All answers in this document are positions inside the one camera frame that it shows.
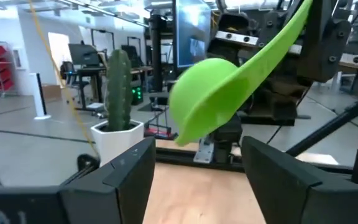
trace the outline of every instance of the bolt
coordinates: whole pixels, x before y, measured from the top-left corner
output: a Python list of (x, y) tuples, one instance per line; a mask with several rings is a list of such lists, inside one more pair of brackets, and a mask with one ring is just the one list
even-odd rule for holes
[(342, 38), (342, 37), (344, 37), (344, 36), (345, 36), (345, 32), (340, 31), (340, 32), (338, 33), (338, 37), (339, 37), (339, 38)]
[(354, 62), (354, 63), (358, 63), (358, 56), (356, 56), (356, 57), (353, 58), (353, 62)]
[(330, 56), (328, 58), (329, 62), (335, 62), (336, 61), (336, 57), (335, 56)]

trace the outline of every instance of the wooden board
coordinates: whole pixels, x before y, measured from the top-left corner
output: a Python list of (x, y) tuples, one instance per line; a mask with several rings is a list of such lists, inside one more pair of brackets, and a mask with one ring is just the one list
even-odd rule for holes
[(245, 174), (156, 164), (144, 224), (264, 224)]

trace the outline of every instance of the office chair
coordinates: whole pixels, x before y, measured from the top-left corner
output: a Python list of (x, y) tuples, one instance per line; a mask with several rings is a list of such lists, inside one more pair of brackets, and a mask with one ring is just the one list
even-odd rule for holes
[[(72, 62), (63, 62), (62, 66), (64, 68), (63, 74), (64, 74), (64, 76), (66, 76), (66, 87), (77, 90), (77, 95), (72, 98), (73, 101), (75, 101), (75, 98), (80, 97), (80, 94), (81, 94), (80, 93), (80, 91), (81, 91), (80, 81), (77, 81), (77, 73), (74, 69), (74, 65)], [(85, 88), (87, 85), (90, 84), (90, 82), (82, 81), (82, 84), (83, 84), (83, 88)]]

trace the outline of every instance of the green cactus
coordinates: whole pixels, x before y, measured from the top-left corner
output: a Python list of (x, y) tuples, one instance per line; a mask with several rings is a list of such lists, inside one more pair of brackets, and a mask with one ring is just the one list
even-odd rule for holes
[(108, 66), (107, 131), (125, 131), (131, 120), (131, 61), (125, 51), (113, 50)]

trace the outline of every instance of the concrete floor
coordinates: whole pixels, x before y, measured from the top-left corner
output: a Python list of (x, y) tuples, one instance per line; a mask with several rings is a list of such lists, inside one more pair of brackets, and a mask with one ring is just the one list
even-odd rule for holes
[[(298, 107), (299, 114), (311, 116), (310, 120), (297, 120), (294, 127), (283, 127), (270, 145), (285, 151), (341, 113), (357, 99), (352, 96), (313, 88)], [(147, 121), (153, 113), (133, 107), (132, 118)], [(93, 154), (85, 143), (69, 107), (63, 101), (47, 103), (51, 119), (34, 120), (35, 110), (31, 97), (10, 96), (0, 98), (0, 177), (5, 186), (57, 185), (76, 172), (76, 157), (82, 153)], [(80, 118), (89, 130), (101, 122), (88, 112)], [(168, 118), (168, 125), (175, 125)], [(277, 126), (243, 125), (243, 135), (267, 142)], [(358, 127), (346, 124), (334, 134), (313, 146), (308, 152), (332, 155), (341, 165), (353, 165), (358, 144)]]

